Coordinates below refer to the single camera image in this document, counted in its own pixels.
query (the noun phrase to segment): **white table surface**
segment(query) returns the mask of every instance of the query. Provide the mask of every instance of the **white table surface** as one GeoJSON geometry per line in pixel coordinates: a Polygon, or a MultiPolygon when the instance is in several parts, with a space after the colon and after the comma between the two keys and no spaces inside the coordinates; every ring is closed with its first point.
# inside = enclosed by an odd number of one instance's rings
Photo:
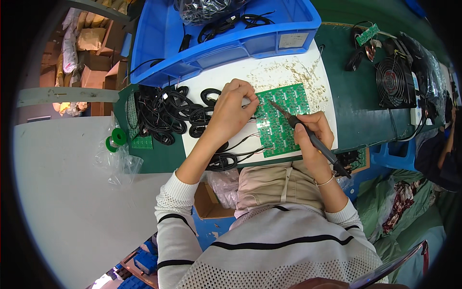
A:
{"type": "MultiPolygon", "coordinates": [[[[310,105],[311,113],[323,111],[326,114],[330,128],[334,133],[334,143],[332,149],[338,148],[337,143],[337,124],[335,120],[334,103],[332,101],[332,93],[330,91],[329,81],[327,79],[326,70],[322,58],[315,67],[315,63],[319,58],[319,50],[316,42],[310,45],[308,51],[298,55],[283,55],[269,57],[265,59],[247,58],[232,63],[228,63],[216,68],[211,68],[203,71],[200,75],[191,79],[182,81],[179,86],[188,86],[188,98],[194,103],[203,104],[200,94],[206,88],[216,88],[221,90],[227,82],[233,78],[239,78],[248,81],[255,88],[255,92],[263,92],[266,90],[303,83],[305,92],[310,105]]],[[[256,123],[248,123],[245,127],[233,138],[229,140],[229,147],[234,146],[246,136],[257,133],[256,123]]],[[[182,135],[184,151],[186,156],[191,153],[198,139],[192,138],[188,132],[182,135]]],[[[259,137],[250,137],[245,142],[229,151],[233,154],[251,152],[261,148],[259,137]]],[[[262,153],[254,154],[250,158],[244,160],[244,163],[253,163],[266,160],[274,160],[292,156],[301,155],[300,151],[281,154],[265,158],[262,153]]]]}

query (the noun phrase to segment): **fan grille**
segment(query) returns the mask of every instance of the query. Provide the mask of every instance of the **fan grille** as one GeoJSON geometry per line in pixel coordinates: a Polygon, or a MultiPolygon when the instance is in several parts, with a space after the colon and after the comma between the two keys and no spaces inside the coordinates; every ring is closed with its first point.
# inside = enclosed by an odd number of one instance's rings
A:
{"type": "Polygon", "coordinates": [[[382,107],[398,107],[403,102],[407,103],[404,70],[393,58],[387,57],[378,64],[376,80],[382,107]]]}

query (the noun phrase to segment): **bracelet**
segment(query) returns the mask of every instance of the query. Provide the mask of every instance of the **bracelet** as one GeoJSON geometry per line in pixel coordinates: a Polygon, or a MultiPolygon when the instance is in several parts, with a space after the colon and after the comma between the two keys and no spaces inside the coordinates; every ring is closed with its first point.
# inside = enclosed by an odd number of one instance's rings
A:
{"type": "Polygon", "coordinates": [[[325,182],[324,184],[318,184],[318,183],[317,183],[317,181],[316,181],[316,180],[314,180],[314,181],[315,181],[315,185],[316,185],[316,187],[319,187],[319,186],[325,185],[325,184],[327,184],[328,182],[330,182],[331,180],[333,180],[334,178],[335,178],[335,174],[334,174],[334,173],[332,173],[332,177],[330,177],[330,179],[329,179],[327,182],[325,182]]]}

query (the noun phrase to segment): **solder wire spool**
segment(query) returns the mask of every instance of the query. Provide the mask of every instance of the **solder wire spool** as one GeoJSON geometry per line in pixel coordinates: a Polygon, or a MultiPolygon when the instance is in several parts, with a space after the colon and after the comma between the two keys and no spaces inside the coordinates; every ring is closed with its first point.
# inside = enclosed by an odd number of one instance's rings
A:
{"type": "Polygon", "coordinates": [[[115,153],[120,146],[123,146],[127,142],[127,135],[121,128],[115,128],[112,130],[111,136],[106,139],[106,148],[111,152],[115,153]]]}

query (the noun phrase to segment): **beige pants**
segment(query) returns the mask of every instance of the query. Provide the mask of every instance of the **beige pants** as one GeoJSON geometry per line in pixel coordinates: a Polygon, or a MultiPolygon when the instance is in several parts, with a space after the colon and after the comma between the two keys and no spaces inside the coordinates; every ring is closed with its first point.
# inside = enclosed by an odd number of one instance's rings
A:
{"type": "Polygon", "coordinates": [[[266,166],[250,166],[239,175],[236,209],[266,203],[299,203],[324,210],[319,188],[303,160],[266,166]]]}

